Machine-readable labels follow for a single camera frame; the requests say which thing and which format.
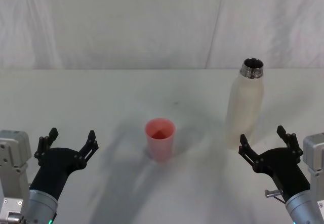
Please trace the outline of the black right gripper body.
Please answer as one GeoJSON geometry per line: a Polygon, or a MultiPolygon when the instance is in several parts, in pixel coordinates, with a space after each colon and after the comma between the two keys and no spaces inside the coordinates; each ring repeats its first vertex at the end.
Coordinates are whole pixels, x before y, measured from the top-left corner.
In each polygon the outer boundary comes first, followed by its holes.
{"type": "Polygon", "coordinates": [[[310,189],[309,181],[298,166],[302,154],[301,149],[270,149],[255,154],[253,170],[270,176],[287,202],[292,196],[310,189]]]}

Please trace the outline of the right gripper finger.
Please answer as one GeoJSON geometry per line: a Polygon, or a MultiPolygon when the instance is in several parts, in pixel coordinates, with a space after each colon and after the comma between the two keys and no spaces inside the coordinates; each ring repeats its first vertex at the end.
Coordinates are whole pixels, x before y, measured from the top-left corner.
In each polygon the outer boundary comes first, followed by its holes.
{"type": "Polygon", "coordinates": [[[248,143],[248,140],[244,134],[240,135],[240,146],[238,153],[243,159],[252,167],[256,173],[264,173],[264,161],[260,155],[258,155],[248,143]]]}
{"type": "Polygon", "coordinates": [[[291,151],[291,154],[294,156],[296,163],[300,163],[300,157],[303,155],[303,151],[299,146],[297,136],[295,133],[287,133],[282,125],[277,127],[277,134],[286,144],[287,148],[291,151]]]}

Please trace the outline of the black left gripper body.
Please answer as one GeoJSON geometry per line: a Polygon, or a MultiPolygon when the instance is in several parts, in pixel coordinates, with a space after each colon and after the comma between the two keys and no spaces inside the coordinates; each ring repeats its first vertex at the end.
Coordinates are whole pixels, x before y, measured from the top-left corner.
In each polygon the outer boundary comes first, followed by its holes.
{"type": "Polygon", "coordinates": [[[56,200],[59,199],[70,174],[86,167],[85,158],[68,148],[36,151],[34,156],[38,160],[39,170],[30,189],[47,193],[56,200]]]}

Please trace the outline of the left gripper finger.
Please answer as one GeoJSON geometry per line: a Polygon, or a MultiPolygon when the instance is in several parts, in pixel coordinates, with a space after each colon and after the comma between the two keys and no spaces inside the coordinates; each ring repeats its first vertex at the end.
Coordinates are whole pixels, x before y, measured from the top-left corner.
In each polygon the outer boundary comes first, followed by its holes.
{"type": "Polygon", "coordinates": [[[41,164],[42,158],[50,150],[51,145],[56,140],[58,135],[59,133],[57,129],[54,127],[50,130],[47,136],[39,138],[38,147],[34,154],[34,157],[37,159],[38,165],[41,164]]]}
{"type": "Polygon", "coordinates": [[[84,169],[87,166],[87,162],[99,149],[96,141],[96,135],[93,130],[89,132],[85,145],[74,156],[75,168],[77,170],[84,169]]]}

